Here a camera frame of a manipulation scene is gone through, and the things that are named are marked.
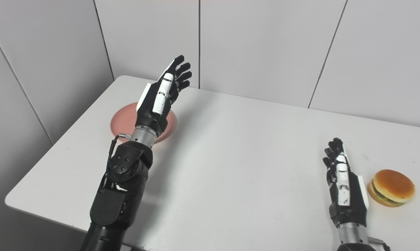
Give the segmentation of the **black and white left hand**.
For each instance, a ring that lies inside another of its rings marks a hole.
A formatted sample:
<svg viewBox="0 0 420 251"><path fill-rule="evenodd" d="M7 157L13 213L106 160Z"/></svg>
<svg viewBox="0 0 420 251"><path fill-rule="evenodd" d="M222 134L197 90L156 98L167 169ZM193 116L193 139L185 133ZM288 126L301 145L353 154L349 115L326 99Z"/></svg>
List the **black and white left hand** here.
<svg viewBox="0 0 420 251"><path fill-rule="evenodd" d="M159 136L167 127L167 116L179 93L190 86L191 64L180 55L170 62L159 79L148 83L137 103L136 127L148 127Z"/></svg>

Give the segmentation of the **black and white right hand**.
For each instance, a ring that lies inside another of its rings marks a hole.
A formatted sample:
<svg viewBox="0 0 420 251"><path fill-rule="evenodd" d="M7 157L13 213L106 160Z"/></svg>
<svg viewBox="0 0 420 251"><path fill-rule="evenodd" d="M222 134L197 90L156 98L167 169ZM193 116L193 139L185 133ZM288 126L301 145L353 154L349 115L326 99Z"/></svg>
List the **black and white right hand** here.
<svg viewBox="0 0 420 251"><path fill-rule="evenodd" d="M333 138L324 150L326 180L331 196L329 213L336 227L345 223L367 226L368 200L363 179L351 170L343 141Z"/></svg>

